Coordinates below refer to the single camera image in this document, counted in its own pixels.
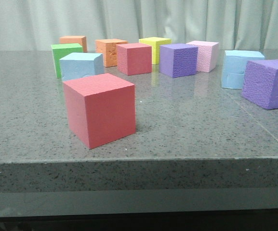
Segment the light blue foam cube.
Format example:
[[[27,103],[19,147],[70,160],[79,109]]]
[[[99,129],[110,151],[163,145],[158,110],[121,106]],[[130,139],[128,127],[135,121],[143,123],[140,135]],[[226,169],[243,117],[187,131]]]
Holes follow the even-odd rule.
[[[221,87],[241,90],[247,62],[264,59],[265,56],[259,51],[225,51]]]
[[[73,52],[61,58],[59,63],[62,81],[104,73],[102,53]]]

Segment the large red foam cube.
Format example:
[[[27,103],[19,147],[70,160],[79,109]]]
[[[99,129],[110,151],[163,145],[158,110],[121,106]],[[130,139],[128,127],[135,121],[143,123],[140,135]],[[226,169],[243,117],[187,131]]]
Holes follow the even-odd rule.
[[[136,131],[135,85],[112,74],[63,82],[69,128],[89,148]]]

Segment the pink-red foam cube middle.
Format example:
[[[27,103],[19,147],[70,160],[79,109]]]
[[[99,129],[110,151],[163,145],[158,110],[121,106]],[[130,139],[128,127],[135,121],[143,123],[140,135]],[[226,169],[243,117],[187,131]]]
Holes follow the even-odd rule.
[[[117,45],[117,68],[131,76],[152,72],[152,46],[143,43]]]

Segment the purple foam cube middle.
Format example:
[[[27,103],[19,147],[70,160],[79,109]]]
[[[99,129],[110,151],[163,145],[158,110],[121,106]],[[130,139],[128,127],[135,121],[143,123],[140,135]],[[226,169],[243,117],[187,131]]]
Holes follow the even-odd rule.
[[[159,72],[172,78],[195,75],[198,50],[190,44],[160,45]]]

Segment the orange foam cube dented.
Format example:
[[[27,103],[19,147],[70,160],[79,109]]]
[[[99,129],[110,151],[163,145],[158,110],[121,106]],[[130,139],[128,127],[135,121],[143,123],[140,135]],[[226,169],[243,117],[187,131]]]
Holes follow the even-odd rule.
[[[96,39],[96,52],[103,54],[104,67],[117,66],[117,45],[127,44],[128,41],[112,38],[112,39]]]

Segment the yellow foam cube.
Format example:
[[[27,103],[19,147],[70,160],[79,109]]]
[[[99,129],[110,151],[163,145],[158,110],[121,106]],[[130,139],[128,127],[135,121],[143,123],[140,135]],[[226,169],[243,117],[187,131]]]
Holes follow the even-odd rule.
[[[172,40],[170,38],[149,37],[149,38],[140,38],[139,43],[152,46],[152,64],[159,64],[160,45],[171,44]]]

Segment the light pink foam cube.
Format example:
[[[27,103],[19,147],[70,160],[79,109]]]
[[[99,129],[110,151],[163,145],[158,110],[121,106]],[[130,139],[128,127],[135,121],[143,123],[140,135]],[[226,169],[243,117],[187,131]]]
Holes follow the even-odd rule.
[[[194,40],[187,44],[198,46],[198,72],[209,73],[216,67],[219,56],[219,42]]]

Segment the orange foam cube back left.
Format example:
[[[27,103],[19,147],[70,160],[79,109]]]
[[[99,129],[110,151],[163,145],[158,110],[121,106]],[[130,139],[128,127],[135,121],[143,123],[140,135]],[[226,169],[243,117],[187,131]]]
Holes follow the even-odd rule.
[[[88,51],[86,36],[62,36],[59,38],[60,44],[78,43],[83,47],[83,52]]]

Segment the green foam cube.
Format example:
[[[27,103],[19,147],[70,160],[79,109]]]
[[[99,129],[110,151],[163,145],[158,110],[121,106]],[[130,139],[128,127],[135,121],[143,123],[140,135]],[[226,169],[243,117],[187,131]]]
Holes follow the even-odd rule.
[[[73,52],[83,52],[83,47],[78,43],[52,44],[51,49],[55,74],[57,78],[62,77],[59,60]]]

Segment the large purple foam cube right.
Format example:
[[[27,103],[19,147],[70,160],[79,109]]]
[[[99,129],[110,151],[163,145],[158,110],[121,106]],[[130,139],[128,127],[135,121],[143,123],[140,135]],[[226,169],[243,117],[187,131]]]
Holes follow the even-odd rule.
[[[248,61],[241,96],[266,110],[278,109],[278,59]]]

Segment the white curtain backdrop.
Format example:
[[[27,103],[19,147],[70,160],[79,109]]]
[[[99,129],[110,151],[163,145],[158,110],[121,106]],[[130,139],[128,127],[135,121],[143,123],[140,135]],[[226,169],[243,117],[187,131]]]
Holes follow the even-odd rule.
[[[278,49],[278,0],[0,0],[0,51],[45,51],[61,36],[219,42]]]

